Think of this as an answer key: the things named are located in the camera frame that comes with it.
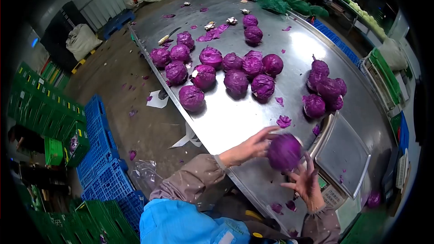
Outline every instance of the blue plastic crate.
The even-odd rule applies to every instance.
[[[94,120],[97,116],[107,118],[106,109],[101,96],[97,94],[92,96],[89,102],[84,106],[84,111],[86,113],[87,122]]]
[[[95,177],[82,193],[83,200],[119,200],[134,191],[119,162],[114,159]]]
[[[137,190],[117,200],[117,202],[131,227],[136,233],[139,233],[140,216],[143,213],[144,205],[148,203],[146,197],[140,190]]]

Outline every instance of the white paper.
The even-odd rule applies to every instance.
[[[191,127],[188,125],[188,123],[185,122],[185,136],[182,137],[180,140],[178,140],[171,147],[169,147],[169,149],[183,146],[184,144],[188,143],[189,141],[191,141],[191,143],[194,144],[194,146],[196,146],[196,147],[202,146],[202,143],[198,142],[198,140],[199,140],[198,138],[193,138],[195,135],[196,134],[193,132]]]
[[[146,106],[153,106],[157,108],[163,108],[167,105],[167,101],[169,100],[169,96],[166,96],[165,99],[160,100],[158,97],[158,94],[160,93],[160,90],[153,91],[149,94],[149,96],[152,96],[152,99],[146,103]]]

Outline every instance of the vegetable scrap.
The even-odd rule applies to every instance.
[[[134,159],[134,157],[137,155],[137,152],[135,150],[131,150],[128,151],[128,153],[130,154],[130,160],[132,161]]]
[[[316,125],[316,126],[312,129],[312,132],[313,132],[316,136],[318,136],[318,135],[319,135],[319,125]]]
[[[274,212],[276,212],[277,214],[280,214],[280,212],[282,211],[282,209],[283,209],[283,206],[281,205],[281,204],[279,204],[279,203],[273,203],[273,204],[271,204],[271,209],[274,211]]]
[[[276,123],[280,126],[280,128],[287,128],[291,125],[291,119],[288,116],[282,117],[282,115],[280,115]]]
[[[280,106],[284,107],[284,105],[283,105],[283,98],[282,97],[275,97],[275,99],[279,103]]]
[[[293,200],[289,200],[289,201],[287,201],[285,205],[286,205],[286,207],[289,208],[291,211],[294,211],[294,212],[297,211],[296,203],[294,203]]]
[[[137,110],[130,111],[129,113],[130,117],[133,117],[137,112],[138,112]]]
[[[291,230],[288,230],[288,234],[290,235],[290,237],[297,237],[298,236],[298,232],[294,228],[292,228]]]

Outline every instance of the scale platform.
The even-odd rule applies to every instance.
[[[371,153],[339,111],[324,118],[321,132],[308,152],[319,169],[318,181],[326,204],[338,209],[348,197],[354,200]]]

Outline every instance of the pallet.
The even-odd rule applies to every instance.
[[[123,10],[104,25],[104,29],[102,30],[104,39],[110,39],[113,33],[121,30],[124,24],[134,19],[135,15],[131,10]]]
[[[92,51],[90,51],[89,54],[87,54],[87,56],[84,57],[84,59],[82,59],[81,61],[79,61],[79,62],[77,63],[77,65],[73,68],[73,70],[71,71],[71,73],[76,73],[76,72],[77,72],[77,69],[78,69],[81,65],[83,65],[83,64],[86,62],[87,58],[88,58],[90,55],[94,54],[95,52],[96,52],[95,49],[93,49]]]

